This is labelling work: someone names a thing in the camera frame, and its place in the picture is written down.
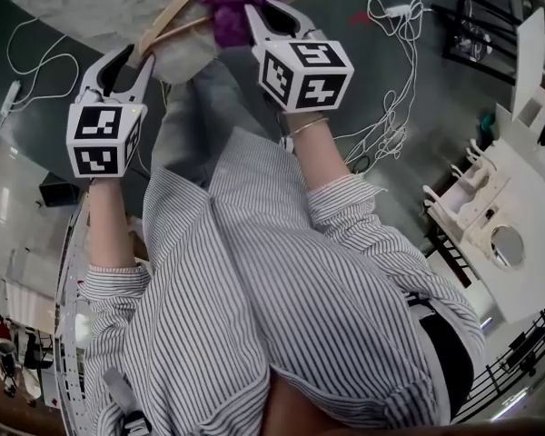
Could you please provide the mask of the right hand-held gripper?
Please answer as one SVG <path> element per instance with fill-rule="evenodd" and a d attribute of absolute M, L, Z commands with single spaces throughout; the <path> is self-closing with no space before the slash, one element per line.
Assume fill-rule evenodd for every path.
<path fill-rule="evenodd" d="M 341 43 L 282 1 L 264 0 L 263 15 L 251 4 L 244 12 L 264 92 L 286 113 L 337 109 L 354 73 Z"/>

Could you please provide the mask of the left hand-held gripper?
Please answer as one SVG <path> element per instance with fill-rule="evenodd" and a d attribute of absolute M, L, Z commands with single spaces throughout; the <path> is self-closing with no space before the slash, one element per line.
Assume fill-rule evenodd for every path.
<path fill-rule="evenodd" d="M 134 45 L 114 49 L 84 72 L 66 128 L 66 147 L 76 178 L 124 176 L 140 143 L 147 114 L 143 99 L 155 56 L 145 58 L 128 90 L 109 97 L 133 50 Z"/>

